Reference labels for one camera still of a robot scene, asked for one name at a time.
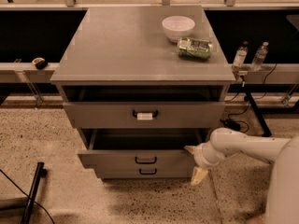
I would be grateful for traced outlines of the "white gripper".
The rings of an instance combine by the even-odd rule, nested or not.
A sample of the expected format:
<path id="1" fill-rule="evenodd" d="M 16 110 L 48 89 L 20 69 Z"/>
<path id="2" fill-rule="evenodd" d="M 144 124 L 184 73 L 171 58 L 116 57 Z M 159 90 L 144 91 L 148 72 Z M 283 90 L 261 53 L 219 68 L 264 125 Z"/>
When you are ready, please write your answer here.
<path id="1" fill-rule="evenodd" d="M 198 185 L 208 174 L 207 169 L 217 166 L 220 160 L 216 155 L 216 150 L 210 143 L 202 143 L 199 146 L 185 146 L 184 149 L 194 154 L 195 163 L 199 166 L 193 168 L 191 179 L 192 185 Z"/>

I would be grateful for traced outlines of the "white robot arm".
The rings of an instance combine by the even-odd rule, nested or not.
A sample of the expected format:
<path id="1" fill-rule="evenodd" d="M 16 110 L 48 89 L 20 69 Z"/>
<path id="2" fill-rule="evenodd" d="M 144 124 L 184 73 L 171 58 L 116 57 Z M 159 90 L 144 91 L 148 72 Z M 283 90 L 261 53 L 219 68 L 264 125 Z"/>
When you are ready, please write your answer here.
<path id="1" fill-rule="evenodd" d="M 257 137 L 218 128 L 207 142 L 185 149 L 194 157 L 194 185 L 199 184 L 210 169 L 239 153 L 272 163 L 265 212 L 245 224 L 299 224 L 299 136 Z"/>

